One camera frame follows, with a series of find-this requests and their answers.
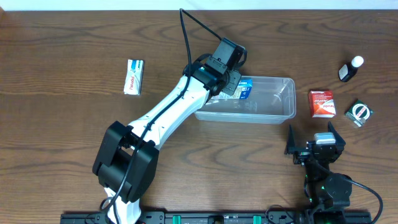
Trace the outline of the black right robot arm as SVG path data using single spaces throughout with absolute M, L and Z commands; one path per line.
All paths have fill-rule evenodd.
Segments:
M 328 123 L 325 133 L 316 133 L 305 147 L 295 143 L 293 128 L 289 128 L 286 154 L 293 155 L 293 163 L 305 168 L 304 192 L 310 208 L 304 210 L 300 223 L 344 222 L 344 208 L 350 205 L 352 185 L 346 176 L 334 173 L 329 165 L 344 151 L 346 142 L 333 125 Z

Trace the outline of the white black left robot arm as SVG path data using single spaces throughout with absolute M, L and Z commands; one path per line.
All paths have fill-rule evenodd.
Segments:
M 210 57 L 187 66 L 177 86 L 141 118 L 114 122 L 105 132 L 93 173 L 108 194 L 112 223 L 135 223 L 139 201 L 152 183 L 159 152 L 191 115 L 202 121 L 281 124 L 296 114 L 291 78 L 241 76 Z

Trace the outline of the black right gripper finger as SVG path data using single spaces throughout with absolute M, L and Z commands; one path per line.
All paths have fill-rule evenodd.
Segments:
M 292 125 L 289 125 L 289 133 L 284 154 L 293 154 L 295 151 L 295 139 Z
M 332 125 L 331 121 L 328 122 L 328 131 L 331 132 L 335 137 L 335 144 L 338 148 L 344 148 L 346 142 L 344 139 L 338 134 L 334 126 Z

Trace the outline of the blue fever patch box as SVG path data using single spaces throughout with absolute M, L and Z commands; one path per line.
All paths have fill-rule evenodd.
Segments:
M 240 80 L 239 84 L 232 95 L 227 95 L 221 92 L 219 95 L 214 96 L 213 99 L 217 100 L 244 100 L 247 99 L 252 90 L 252 79 Z

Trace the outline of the white blue Panadol box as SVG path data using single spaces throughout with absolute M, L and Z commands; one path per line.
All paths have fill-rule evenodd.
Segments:
M 144 74 L 144 61 L 132 60 L 127 61 L 127 72 L 124 84 L 125 95 L 140 95 L 142 78 Z

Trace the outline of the clear plastic container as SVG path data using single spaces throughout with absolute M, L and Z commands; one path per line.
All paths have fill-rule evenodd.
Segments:
M 195 112 L 202 121 L 281 124 L 296 115 L 295 83 L 291 78 L 243 76 L 251 80 L 245 99 L 212 98 Z

